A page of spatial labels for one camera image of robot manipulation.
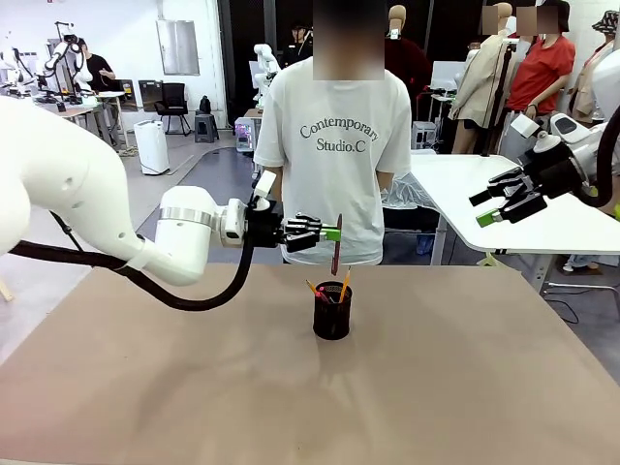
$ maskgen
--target metal ring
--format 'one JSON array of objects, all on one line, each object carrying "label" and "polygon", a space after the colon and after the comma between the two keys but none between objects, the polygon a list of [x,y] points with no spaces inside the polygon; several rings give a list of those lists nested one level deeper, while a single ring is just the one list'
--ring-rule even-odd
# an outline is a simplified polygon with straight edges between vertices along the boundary
[{"label": "metal ring", "polygon": [[211,221],[213,217],[208,213],[193,210],[191,208],[167,207],[160,209],[159,219],[189,221],[190,223],[198,223],[211,228]]}]

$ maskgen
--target beige table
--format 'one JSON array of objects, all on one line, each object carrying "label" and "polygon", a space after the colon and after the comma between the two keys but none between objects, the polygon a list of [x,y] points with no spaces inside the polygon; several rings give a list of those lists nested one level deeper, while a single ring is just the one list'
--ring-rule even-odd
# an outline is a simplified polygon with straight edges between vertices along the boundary
[{"label": "beige table", "polygon": [[[211,265],[184,295],[214,295]],[[366,267],[353,331],[312,331],[326,269],[253,266],[166,308],[96,270],[0,367],[0,456],[72,464],[611,465],[620,392],[518,273]]]},{"label": "beige table", "polygon": [[58,111],[58,107],[56,105],[44,104],[40,105],[40,107],[46,109],[47,111],[51,111],[52,113],[57,114],[65,119],[71,119],[74,123],[77,123],[77,118],[79,116],[86,117],[86,125],[88,127],[88,131],[93,133],[97,137],[101,137],[105,143],[109,146],[112,146],[113,135],[110,133],[108,129],[108,123],[106,123],[106,119],[104,118],[103,107],[101,105],[97,105],[95,107],[92,106],[71,106],[66,104],[66,111]]}]

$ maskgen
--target table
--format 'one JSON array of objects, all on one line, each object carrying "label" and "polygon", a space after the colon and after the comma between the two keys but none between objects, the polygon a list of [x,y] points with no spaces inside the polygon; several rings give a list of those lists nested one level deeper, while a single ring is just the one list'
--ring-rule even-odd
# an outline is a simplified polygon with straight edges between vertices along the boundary
[{"label": "table", "polygon": [[86,125],[88,127],[88,131],[93,133],[98,138],[102,138],[105,143],[107,143],[110,147],[112,144],[112,134],[108,129],[108,123],[104,118],[104,112],[101,105],[90,106],[90,105],[68,105],[66,106],[66,111],[58,111],[58,107],[53,104],[37,104],[39,107],[46,109],[52,113],[57,114],[60,117],[65,119],[71,119],[74,123],[76,123],[76,118],[82,115],[86,116]]},{"label": "table", "polygon": [[125,123],[123,122],[123,110],[120,106],[120,97],[123,97],[124,95],[125,95],[125,92],[121,92],[121,91],[100,92],[99,94],[97,94],[97,97],[99,99],[102,99],[103,101],[114,100],[116,104],[116,108],[118,109],[118,124],[120,125],[120,130],[123,132],[123,138],[125,138],[125,146],[129,147],[129,139],[127,138],[127,128],[125,127]]},{"label": "table", "polygon": [[535,254],[534,269],[526,277],[539,291],[553,255],[620,255],[620,223],[572,195],[547,200],[546,210],[515,225],[506,221],[481,228],[476,218],[504,200],[472,207],[469,198],[486,189],[489,179],[515,166],[500,156],[412,156],[413,176],[442,215],[432,264],[442,262],[447,223],[474,250]]},{"label": "table", "polygon": [[[233,279],[210,265],[179,294]],[[0,456],[51,463],[615,464],[618,386],[510,269],[355,267],[317,339],[305,279],[253,266],[188,314],[93,271],[0,367]]]}]

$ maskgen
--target black pen holder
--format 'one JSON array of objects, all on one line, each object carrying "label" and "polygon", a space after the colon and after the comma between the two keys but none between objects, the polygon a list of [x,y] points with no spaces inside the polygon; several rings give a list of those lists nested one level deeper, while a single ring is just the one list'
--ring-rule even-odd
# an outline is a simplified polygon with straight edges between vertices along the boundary
[{"label": "black pen holder", "polygon": [[314,300],[314,332],[317,336],[328,341],[337,341],[347,337],[350,331],[351,300],[353,291],[347,287],[345,298],[342,303],[340,294],[342,283],[328,282],[317,286],[320,292],[329,300],[325,302],[322,298],[316,297]]}]

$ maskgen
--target black chair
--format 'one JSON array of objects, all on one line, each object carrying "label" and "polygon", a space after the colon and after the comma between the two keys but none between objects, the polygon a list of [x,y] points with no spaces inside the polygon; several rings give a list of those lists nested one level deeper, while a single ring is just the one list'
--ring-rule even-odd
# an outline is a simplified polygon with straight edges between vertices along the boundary
[{"label": "black chair", "polygon": [[160,120],[164,120],[164,116],[168,117],[168,130],[166,134],[171,133],[171,118],[173,116],[178,116],[183,136],[187,137],[192,134],[190,124],[185,119],[185,115],[189,113],[187,101],[185,100],[185,84],[164,82],[162,84],[162,100],[155,102],[155,110],[161,116]]}]

